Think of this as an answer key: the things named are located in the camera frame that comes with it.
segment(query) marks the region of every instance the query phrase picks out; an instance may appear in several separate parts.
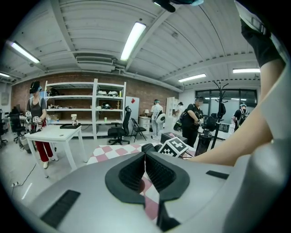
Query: small figurine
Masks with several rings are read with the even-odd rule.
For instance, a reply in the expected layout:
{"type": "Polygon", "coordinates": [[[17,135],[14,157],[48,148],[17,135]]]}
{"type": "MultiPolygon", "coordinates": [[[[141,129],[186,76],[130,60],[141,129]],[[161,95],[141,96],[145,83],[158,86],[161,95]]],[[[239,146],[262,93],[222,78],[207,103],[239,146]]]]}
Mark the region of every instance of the small figurine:
{"type": "Polygon", "coordinates": [[[77,114],[71,114],[71,118],[72,118],[72,125],[73,126],[78,125],[77,114]]]}

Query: lamp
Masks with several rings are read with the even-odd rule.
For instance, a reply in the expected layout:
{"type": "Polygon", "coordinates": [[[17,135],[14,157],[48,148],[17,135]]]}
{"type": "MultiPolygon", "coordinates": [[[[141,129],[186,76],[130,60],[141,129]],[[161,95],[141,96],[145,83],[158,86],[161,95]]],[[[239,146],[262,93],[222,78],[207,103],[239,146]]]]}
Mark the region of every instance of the lamp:
{"type": "Polygon", "coordinates": [[[149,114],[150,111],[148,109],[145,109],[145,116],[147,117],[147,114],[149,114]]]}

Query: sneaker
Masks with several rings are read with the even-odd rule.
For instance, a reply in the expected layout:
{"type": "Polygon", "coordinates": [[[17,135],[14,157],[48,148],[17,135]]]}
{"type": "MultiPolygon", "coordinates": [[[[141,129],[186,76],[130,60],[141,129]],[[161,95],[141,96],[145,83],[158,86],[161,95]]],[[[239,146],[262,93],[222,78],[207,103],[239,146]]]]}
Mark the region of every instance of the sneaker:
{"type": "Polygon", "coordinates": [[[58,160],[59,160],[58,157],[54,157],[54,156],[50,157],[50,159],[51,159],[52,161],[54,161],[54,160],[58,161],[58,160]]]}
{"type": "Polygon", "coordinates": [[[47,169],[48,165],[49,165],[49,161],[44,162],[44,169],[47,169]]]}

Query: black office chair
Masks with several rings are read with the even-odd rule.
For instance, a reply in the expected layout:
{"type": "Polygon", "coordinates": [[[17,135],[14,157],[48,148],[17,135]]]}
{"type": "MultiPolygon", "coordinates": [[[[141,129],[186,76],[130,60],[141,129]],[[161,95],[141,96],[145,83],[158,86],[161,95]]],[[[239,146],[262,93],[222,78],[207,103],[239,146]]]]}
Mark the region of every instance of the black office chair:
{"type": "Polygon", "coordinates": [[[11,122],[11,128],[13,132],[17,133],[17,137],[13,139],[14,142],[18,142],[19,137],[22,136],[21,132],[25,131],[25,127],[21,126],[20,123],[20,114],[19,113],[11,113],[10,115],[10,122],[11,122]]]}
{"type": "Polygon", "coordinates": [[[146,140],[144,134],[142,133],[142,132],[146,131],[146,129],[144,127],[139,127],[138,123],[136,122],[136,120],[134,118],[132,118],[131,120],[133,122],[133,129],[132,129],[130,137],[132,136],[133,131],[135,131],[136,132],[135,139],[136,139],[137,133],[139,133],[146,140]]]}
{"type": "Polygon", "coordinates": [[[130,141],[127,140],[123,140],[122,136],[128,136],[129,135],[129,129],[128,129],[128,122],[129,122],[129,118],[131,115],[131,109],[127,106],[125,108],[126,114],[122,123],[122,127],[113,127],[111,129],[108,130],[108,136],[111,137],[117,137],[117,139],[110,139],[109,143],[112,143],[112,145],[115,145],[117,143],[122,145],[122,142],[127,142],[127,144],[130,144],[130,141]]]}
{"type": "Polygon", "coordinates": [[[4,125],[5,123],[2,122],[2,109],[0,109],[0,148],[2,148],[2,145],[6,145],[5,142],[8,142],[7,140],[2,140],[2,135],[5,133],[4,131],[4,125]]]}

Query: ceiling light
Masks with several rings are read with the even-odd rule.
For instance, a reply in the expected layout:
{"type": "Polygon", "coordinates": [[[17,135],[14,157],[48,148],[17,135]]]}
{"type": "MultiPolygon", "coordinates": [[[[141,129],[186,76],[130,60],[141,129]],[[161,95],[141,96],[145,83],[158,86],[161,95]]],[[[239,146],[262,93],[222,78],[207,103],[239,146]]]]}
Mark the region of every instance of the ceiling light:
{"type": "Polygon", "coordinates": [[[29,60],[33,61],[34,63],[39,63],[40,60],[38,60],[36,57],[32,56],[29,52],[25,51],[20,45],[18,45],[16,42],[13,42],[11,44],[11,47],[17,50],[19,53],[27,57],[29,60]]]}
{"type": "Polygon", "coordinates": [[[260,73],[260,69],[233,69],[233,73],[260,73]]]}
{"type": "Polygon", "coordinates": [[[146,25],[140,22],[135,23],[126,41],[120,60],[126,61],[129,58],[135,44],[145,29],[146,25]]]}
{"type": "Polygon", "coordinates": [[[231,100],[240,100],[239,98],[231,98],[231,100]]]}
{"type": "Polygon", "coordinates": [[[0,75],[2,75],[4,77],[10,77],[9,75],[3,74],[3,73],[0,73],[0,75]]]}
{"type": "Polygon", "coordinates": [[[179,82],[185,82],[188,80],[192,80],[192,79],[196,79],[196,78],[203,78],[203,77],[206,77],[206,74],[196,75],[196,76],[189,77],[189,78],[183,78],[183,79],[180,79],[179,82]]]}

